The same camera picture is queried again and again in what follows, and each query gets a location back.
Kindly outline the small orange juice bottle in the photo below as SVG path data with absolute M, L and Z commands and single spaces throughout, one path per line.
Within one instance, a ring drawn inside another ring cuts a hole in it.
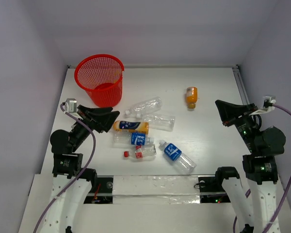
M 196 87 L 186 88 L 186 104 L 188 109 L 194 109 L 198 101 L 198 90 Z

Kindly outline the clear bottle blue label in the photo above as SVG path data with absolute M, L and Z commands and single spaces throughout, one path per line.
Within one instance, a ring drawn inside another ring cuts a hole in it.
M 145 133 L 115 132 L 113 142 L 116 146 L 147 146 L 154 144 L 154 138 Z

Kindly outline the orange bottle dark blue label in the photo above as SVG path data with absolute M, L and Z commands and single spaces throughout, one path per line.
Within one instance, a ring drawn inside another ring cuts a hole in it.
M 113 124 L 113 129 L 118 132 L 148 134 L 149 123 L 148 122 L 129 122 L 129 121 L 119 120 Z

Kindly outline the clear bottle red label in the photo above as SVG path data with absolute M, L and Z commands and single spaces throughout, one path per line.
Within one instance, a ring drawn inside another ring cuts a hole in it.
M 154 144 L 136 146 L 135 148 L 125 151 L 125 158 L 144 159 L 147 157 L 154 157 L 156 155 L 156 147 Z

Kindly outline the clear bottle white cap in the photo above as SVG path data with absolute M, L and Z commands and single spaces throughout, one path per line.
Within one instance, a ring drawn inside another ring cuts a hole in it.
M 150 114 L 160 110 L 162 107 L 162 100 L 160 97 L 154 97 L 132 105 L 125 110 L 124 117 L 140 117 L 142 115 Z
M 152 129 L 171 132 L 175 125 L 175 117 L 159 113 L 137 114 L 136 118 L 143 122 L 148 122 Z

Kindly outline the blue label bottle white cap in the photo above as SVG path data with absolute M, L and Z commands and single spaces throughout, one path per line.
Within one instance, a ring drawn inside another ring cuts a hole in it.
M 183 153 L 176 145 L 164 140 L 160 140 L 159 144 L 164 157 L 178 173 L 182 175 L 189 175 L 193 172 L 196 167 L 196 163 L 185 153 Z

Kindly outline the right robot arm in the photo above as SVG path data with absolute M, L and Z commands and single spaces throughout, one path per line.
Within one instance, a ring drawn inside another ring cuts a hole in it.
M 260 114 L 274 110 L 273 97 L 267 97 L 259 109 L 255 104 L 236 105 L 216 100 L 222 124 L 235 126 L 249 150 L 242 157 L 242 166 L 250 187 L 251 199 L 243 192 L 240 175 L 234 167 L 217 169 L 213 184 L 224 190 L 235 211 L 242 233 L 278 233 L 280 226 L 276 203 L 278 171 L 275 156 L 284 153 L 286 137 L 276 127 L 260 130 Z

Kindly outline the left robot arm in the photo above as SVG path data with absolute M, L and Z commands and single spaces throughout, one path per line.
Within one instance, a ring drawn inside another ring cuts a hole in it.
M 35 233 L 72 233 L 89 192 L 97 188 L 97 172 L 88 168 L 96 150 L 94 132 L 108 132 L 119 116 L 112 107 L 74 106 L 60 109 L 75 120 L 71 131 L 56 130 L 50 136 L 53 154 L 52 191 L 49 204 L 39 217 Z

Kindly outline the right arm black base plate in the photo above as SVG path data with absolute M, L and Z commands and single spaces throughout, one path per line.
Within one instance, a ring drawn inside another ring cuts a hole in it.
M 228 195 L 214 176 L 199 176 L 194 187 L 199 190 L 200 203 L 230 203 Z

